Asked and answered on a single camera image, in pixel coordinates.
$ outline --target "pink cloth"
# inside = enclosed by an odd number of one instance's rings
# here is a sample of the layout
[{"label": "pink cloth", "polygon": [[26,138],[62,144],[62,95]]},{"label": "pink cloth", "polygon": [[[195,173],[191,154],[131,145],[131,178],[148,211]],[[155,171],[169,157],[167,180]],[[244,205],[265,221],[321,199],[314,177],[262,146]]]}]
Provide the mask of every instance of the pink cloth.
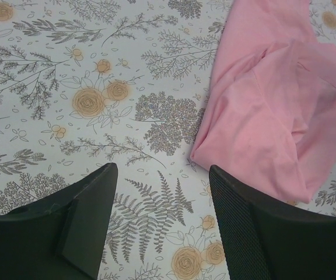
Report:
[{"label": "pink cloth", "polygon": [[336,47],[309,0],[236,0],[191,152],[279,200],[308,203],[336,162]]}]

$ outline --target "table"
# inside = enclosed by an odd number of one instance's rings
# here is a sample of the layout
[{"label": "table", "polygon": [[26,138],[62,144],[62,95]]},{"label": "table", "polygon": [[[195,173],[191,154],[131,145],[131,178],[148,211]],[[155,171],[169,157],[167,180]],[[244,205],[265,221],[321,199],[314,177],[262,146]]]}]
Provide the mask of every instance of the table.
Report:
[{"label": "table", "polygon": [[[116,162],[99,279],[229,279],[189,154],[231,5],[0,0],[0,214]],[[310,17],[336,44],[336,0]],[[310,204],[289,203],[336,216],[336,165]]]}]

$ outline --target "folded cloth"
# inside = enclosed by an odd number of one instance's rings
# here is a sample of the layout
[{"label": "folded cloth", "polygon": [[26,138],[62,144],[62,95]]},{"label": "folded cloth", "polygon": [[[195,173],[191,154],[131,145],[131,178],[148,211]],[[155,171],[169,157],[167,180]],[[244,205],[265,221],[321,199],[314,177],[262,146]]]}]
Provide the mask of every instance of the folded cloth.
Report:
[{"label": "folded cloth", "polygon": [[336,46],[310,0],[235,0],[191,152],[279,200],[308,203],[336,162]]}]

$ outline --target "floral tablecloth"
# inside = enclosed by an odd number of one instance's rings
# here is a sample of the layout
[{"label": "floral tablecloth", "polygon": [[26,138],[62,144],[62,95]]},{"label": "floral tablecloth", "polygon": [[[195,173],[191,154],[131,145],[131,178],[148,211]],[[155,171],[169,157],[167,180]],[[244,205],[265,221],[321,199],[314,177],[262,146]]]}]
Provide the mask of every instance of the floral tablecloth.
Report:
[{"label": "floral tablecloth", "polygon": [[[116,162],[99,279],[229,279],[208,173],[189,153],[231,6],[0,0],[0,214]],[[312,0],[310,17],[336,44],[336,0]],[[336,215],[336,165],[297,207]]]}]

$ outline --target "tablecloth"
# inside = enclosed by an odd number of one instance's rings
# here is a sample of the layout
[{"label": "tablecloth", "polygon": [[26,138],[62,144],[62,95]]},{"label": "tablecloth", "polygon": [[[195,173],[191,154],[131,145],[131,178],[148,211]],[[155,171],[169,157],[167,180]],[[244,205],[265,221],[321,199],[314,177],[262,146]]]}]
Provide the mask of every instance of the tablecloth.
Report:
[{"label": "tablecloth", "polygon": [[[99,279],[229,279],[189,153],[231,6],[0,0],[0,214],[115,162]],[[310,20],[336,44],[336,0],[312,0]],[[310,204],[288,203],[336,216],[336,165]]]}]

